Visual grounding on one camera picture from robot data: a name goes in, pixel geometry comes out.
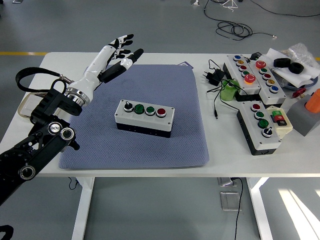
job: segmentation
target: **white robotic hand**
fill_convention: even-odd
[[[102,82],[107,83],[125,72],[142,55],[143,50],[139,49],[128,58],[106,70],[112,59],[122,59],[131,52],[130,50],[122,49],[122,47],[132,44],[133,41],[130,39],[133,37],[133,34],[124,35],[104,46],[87,67],[82,78],[68,86],[65,95],[81,107],[87,106],[94,98],[94,90]]]

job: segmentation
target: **black strap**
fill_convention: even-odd
[[[25,86],[22,86],[20,84],[21,79],[33,75],[33,74],[49,74],[49,75],[53,75],[56,77],[59,77],[60,74],[54,71],[50,71],[48,69],[45,68],[41,68],[41,67],[27,67],[25,69],[20,70],[16,76],[15,76],[15,81],[16,84],[18,86],[19,89],[21,89],[22,91],[25,92],[30,92],[30,93],[47,93],[48,89],[32,89],[32,88],[28,88]]]
[[[5,235],[1,240],[10,240],[14,235],[14,228],[10,225],[0,226],[0,233],[5,232]]]

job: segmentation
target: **yellow floor line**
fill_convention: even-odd
[[[30,52],[30,51],[0,51],[0,55],[7,56],[44,56],[47,52]]]

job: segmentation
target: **gray box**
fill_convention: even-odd
[[[310,112],[305,107],[310,98],[310,95],[306,95],[293,104],[286,114],[293,128],[303,136],[306,136],[320,124],[320,113]]]

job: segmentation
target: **black selector switch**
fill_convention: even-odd
[[[127,113],[131,113],[131,112],[134,110],[134,106],[132,105],[132,103],[126,101],[126,102],[125,102],[125,105],[124,105],[124,110],[125,110]]]

